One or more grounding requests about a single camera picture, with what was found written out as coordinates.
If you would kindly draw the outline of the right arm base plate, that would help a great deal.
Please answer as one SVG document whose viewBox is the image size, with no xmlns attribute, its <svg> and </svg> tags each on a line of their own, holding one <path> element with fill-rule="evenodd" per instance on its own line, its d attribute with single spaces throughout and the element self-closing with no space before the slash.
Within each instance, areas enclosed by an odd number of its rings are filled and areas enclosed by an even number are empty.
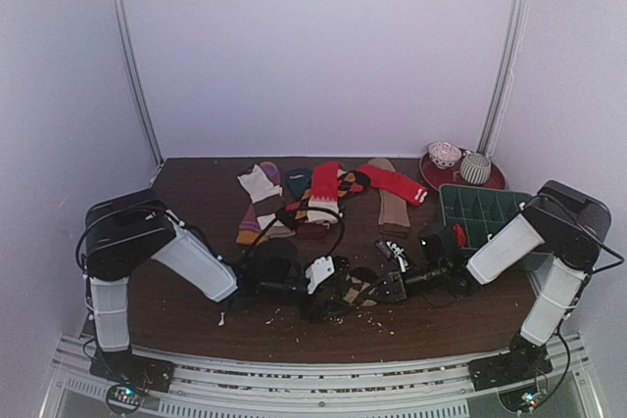
<svg viewBox="0 0 627 418">
<path fill-rule="evenodd" d="M 548 375 L 553 370 L 548 357 L 529 361 L 524 354 L 512 352 L 474 359 L 468 363 L 470 379 L 477 392 L 530 381 L 539 374 Z"/>
</svg>

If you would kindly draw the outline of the dark blue sock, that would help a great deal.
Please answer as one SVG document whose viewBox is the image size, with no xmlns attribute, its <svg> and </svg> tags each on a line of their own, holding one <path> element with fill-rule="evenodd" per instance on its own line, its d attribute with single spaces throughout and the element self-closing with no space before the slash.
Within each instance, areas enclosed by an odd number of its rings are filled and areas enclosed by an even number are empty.
<svg viewBox="0 0 627 418">
<path fill-rule="evenodd" d="M 294 168 L 285 173 L 285 184 L 295 198 L 301 199 L 310 188 L 312 175 L 308 168 Z"/>
</svg>

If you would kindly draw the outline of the aluminium frame post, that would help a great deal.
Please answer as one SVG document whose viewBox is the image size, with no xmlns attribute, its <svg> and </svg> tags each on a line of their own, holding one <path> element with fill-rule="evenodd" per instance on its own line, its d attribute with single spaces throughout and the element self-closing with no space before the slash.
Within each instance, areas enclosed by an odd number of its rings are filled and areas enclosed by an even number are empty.
<svg viewBox="0 0 627 418">
<path fill-rule="evenodd" d="M 529 0 L 511 0 L 502 54 L 477 151 L 489 159 L 496 151 L 506 114 L 514 65 L 523 41 Z"/>
<path fill-rule="evenodd" d="M 148 148 L 156 167 L 160 167 L 165 159 L 158 142 L 156 130 L 150 116 L 140 70 L 132 44 L 131 30 L 128 22 L 125 0 L 112 0 L 116 15 L 125 72 L 129 83 L 135 110 L 144 133 Z"/>
</svg>

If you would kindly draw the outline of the red white zigzag sock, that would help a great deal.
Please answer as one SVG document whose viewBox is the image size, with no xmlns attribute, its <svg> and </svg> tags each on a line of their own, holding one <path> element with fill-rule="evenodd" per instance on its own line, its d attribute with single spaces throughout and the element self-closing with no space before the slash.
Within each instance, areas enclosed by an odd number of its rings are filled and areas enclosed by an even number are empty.
<svg viewBox="0 0 627 418">
<path fill-rule="evenodd" d="M 307 220 L 309 223 L 337 222 L 338 213 L 338 162 L 327 162 L 316 166 L 312 174 Z"/>
</svg>

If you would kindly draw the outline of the orange brown argyle sock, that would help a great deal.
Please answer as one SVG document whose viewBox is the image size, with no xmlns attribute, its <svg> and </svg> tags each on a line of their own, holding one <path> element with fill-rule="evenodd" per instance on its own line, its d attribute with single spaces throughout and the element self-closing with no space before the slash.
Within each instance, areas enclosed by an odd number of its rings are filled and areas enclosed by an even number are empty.
<svg viewBox="0 0 627 418">
<path fill-rule="evenodd" d="M 358 170 L 345 170 L 341 165 L 337 180 L 338 213 L 336 214 L 336 217 L 338 222 L 338 217 L 342 213 L 340 210 L 340 202 L 345 198 L 352 197 L 367 190 L 370 187 L 370 180 L 365 174 L 359 172 Z M 310 199 L 311 185 L 301 199 L 298 199 L 296 202 L 288 205 L 286 209 L 283 209 L 278 213 L 279 220 L 291 229 L 297 229 L 301 224 L 316 224 L 309 223 L 307 220 L 308 210 L 310 209 L 308 203 Z"/>
</svg>

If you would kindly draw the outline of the purple orange striped sock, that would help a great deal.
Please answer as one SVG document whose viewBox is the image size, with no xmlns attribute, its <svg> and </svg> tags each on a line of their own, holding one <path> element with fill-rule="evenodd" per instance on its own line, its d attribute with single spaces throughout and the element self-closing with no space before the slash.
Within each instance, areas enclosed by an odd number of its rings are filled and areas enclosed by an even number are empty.
<svg viewBox="0 0 627 418">
<path fill-rule="evenodd" d="M 281 176 L 277 165 L 273 162 L 261 162 L 259 167 L 265 176 L 274 184 L 281 185 Z M 249 205 L 243 219 L 238 226 L 235 242 L 241 246 L 251 246 L 261 232 L 253 205 Z"/>
</svg>

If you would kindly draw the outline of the white red patterned bowl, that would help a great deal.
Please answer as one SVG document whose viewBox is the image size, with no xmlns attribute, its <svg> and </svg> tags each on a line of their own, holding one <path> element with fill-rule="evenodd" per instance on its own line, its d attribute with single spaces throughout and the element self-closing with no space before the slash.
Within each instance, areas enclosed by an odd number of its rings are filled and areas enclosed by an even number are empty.
<svg viewBox="0 0 627 418">
<path fill-rule="evenodd" d="M 435 141 L 428 146 L 428 157 L 437 168 L 446 169 L 462 158 L 462 151 L 450 142 Z"/>
</svg>

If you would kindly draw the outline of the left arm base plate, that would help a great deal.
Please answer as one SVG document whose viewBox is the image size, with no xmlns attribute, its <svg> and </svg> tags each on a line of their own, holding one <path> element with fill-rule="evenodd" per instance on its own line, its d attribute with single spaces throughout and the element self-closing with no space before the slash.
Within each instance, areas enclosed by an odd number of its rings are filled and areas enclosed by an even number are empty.
<svg viewBox="0 0 627 418">
<path fill-rule="evenodd" d="M 89 367 L 92 376 L 159 393 L 169 391 L 173 372 L 170 361 L 128 351 L 98 352 Z"/>
</svg>

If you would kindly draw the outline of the right aluminium frame post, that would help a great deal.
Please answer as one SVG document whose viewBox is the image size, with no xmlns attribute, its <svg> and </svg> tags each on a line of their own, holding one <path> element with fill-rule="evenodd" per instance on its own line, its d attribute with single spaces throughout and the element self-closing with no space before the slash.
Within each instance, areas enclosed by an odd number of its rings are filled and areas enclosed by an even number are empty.
<svg viewBox="0 0 627 418">
<path fill-rule="evenodd" d="M 506 114 L 514 65 L 523 41 L 529 0 L 511 0 L 502 54 L 477 151 L 489 159 L 496 151 Z"/>
</svg>

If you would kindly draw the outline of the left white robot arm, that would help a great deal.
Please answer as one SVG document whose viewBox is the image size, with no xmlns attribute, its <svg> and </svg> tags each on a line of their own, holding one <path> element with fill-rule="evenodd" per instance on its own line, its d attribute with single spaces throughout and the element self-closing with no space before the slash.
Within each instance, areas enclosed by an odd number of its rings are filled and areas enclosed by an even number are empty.
<svg viewBox="0 0 627 418">
<path fill-rule="evenodd" d="M 227 306 L 248 304 L 267 292 L 315 298 L 343 267 L 334 254 L 302 267 L 279 242 L 261 240 L 230 264 L 199 228 L 178 217 L 151 189 L 92 206 L 84 224 L 74 260 L 86 283 L 102 364 L 121 383 L 141 372 L 139 358 L 130 353 L 127 291 L 132 273 L 144 262 L 164 265 L 210 301 Z"/>
</svg>

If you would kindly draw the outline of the red snowflake sock pair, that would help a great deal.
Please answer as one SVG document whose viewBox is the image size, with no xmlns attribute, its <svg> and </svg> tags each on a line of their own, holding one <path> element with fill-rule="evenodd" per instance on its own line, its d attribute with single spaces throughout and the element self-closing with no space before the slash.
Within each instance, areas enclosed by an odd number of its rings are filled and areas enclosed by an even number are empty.
<svg viewBox="0 0 627 418">
<path fill-rule="evenodd" d="M 452 226 L 452 230 L 455 234 L 458 246 L 464 248 L 467 244 L 467 237 L 463 227 L 460 224 L 455 224 Z"/>
</svg>

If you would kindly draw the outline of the white brown block sock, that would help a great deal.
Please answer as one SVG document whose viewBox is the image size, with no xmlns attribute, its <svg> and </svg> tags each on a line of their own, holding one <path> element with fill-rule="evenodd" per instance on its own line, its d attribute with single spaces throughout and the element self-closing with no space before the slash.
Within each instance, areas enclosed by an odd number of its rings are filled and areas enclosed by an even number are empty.
<svg viewBox="0 0 627 418">
<path fill-rule="evenodd" d="M 258 163 L 238 175 L 237 179 L 247 192 L 251 200 L 250 205 L 254 206 L 262 232 L 270 226 L 276 214 L 285 208 L 282 185 L 274 185 L 265 176 Z"/>
</svg>

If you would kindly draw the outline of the green divided organizer tray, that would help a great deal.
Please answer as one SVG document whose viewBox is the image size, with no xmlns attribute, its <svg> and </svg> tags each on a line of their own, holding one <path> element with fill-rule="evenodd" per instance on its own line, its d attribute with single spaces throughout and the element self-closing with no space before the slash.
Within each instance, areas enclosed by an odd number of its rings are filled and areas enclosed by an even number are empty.
<svg viewBox="0 0 627 418">
<path fill-rule="evenodd" d="M 461 249 L 474 255 L 492 236 L 503 229 L 532 196 L 527 193 L 473 186 L 444 184 L 439 188 L 439 221 L 459 225 L 466 237 Z"/>
</svg>

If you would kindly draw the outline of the red sock white cuff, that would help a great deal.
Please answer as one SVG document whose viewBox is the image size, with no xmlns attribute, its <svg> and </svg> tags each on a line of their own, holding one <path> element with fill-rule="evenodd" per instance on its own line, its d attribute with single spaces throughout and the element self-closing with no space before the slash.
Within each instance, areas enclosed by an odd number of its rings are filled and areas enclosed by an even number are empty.
<svg viewBox="0 0 627 418">
<path fill-rule="evenodd" d="M 398 171 L 392 171 L 365 164 L 358 168 L 370 180 L 370 186 L 392 193 L 413 206 L 420 206 L 428 195 L 422 184 L 408 178 Z"/>
</svg>

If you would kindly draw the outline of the brown beige argyle sock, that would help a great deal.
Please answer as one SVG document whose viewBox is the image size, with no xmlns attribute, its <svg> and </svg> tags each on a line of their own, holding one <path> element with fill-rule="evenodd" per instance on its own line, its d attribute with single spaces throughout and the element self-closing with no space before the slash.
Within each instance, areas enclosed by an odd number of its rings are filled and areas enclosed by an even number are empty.
<svg viewBox="0 0 627 418">
<path fill-rule="evenodd" d="M 378 279 L 377 274 L 367 267 L 353 268 L 344 281 L 342 301 L 355 307 L 373 307 L 377 301 L 371 297 L 372 285 Z"/>
</svg>

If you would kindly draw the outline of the left aluminium frame post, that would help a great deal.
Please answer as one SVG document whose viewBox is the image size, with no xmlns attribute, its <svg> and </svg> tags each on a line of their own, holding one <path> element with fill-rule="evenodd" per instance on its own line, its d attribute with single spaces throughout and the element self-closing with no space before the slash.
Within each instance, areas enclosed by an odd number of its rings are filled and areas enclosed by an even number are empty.
<svg viewBox="0 0 627 418">
<path fill-rule="evenodd" d="M 165 159 L 158 142 L 156 130 L 150 116 L 140 70 L 132 44 L 131 30 L 128 22 L 125 0 L 112 0 L 116 15 L 125 72 L 129 83 L 135 110 L 144 133 L 148 148 L 156 167 L 160 167 Z"/>
</svg>

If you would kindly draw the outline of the grey striped cup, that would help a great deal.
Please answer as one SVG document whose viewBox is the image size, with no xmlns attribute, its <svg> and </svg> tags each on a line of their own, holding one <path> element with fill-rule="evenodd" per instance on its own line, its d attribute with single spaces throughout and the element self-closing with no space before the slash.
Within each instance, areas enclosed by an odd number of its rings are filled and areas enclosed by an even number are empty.
<svg viewBox="0 0 627 418">
<path fill-rule="evenodd" d="M 461 161 L 459 173 L 466 183 L 483 185 L 489 180 L 491 170 L 492 164 L 486 156 L 469 152 Z"/>
</svg>

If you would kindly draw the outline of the tan brown sock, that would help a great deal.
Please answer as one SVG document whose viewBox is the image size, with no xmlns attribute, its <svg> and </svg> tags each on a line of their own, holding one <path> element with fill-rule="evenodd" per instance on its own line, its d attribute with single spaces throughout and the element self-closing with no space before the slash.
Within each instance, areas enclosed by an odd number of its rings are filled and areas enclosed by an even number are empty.
<svg viewBox="0 0 627 418">
<path fill-rule="evenodd" d="M 377 191 L 380 197 L 379 233 L 389 237 L 406 239 L 410 234 L 407 202 L 388 190 L 378 188 Z"/>
</svg>

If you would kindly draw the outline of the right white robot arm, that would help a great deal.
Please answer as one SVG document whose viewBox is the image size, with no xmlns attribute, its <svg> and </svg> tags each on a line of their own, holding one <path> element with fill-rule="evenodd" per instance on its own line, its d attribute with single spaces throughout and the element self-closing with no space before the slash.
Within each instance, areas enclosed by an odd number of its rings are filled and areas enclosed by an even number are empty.
<svg viewBox="0 0 627 418">
<path fill-rule="evenodd" d="M 377 300 L 389 302 L 399 302 L 429 284 L 444 284 L 469 295 L 530 253 L 545 250 L 552 260 L 547 281 L 502 362 L 506 376 L 519 381 L 539 365 L 539 351 L 558 332 L 598 273 L 597 260 L 609 250 L 604 241 L 611 212 L 601 201 L 549 180 L 501 224 L 472 255 L 463 252 L 466 232 L 460 225 L 425 227 L 418 240 L 427 263 L 418 267 L 407 261 L 402 247 L 378 242 L 378 248 L 396 260 L 399 268 L 379 277 L 368 291 Z"/>
</svg>

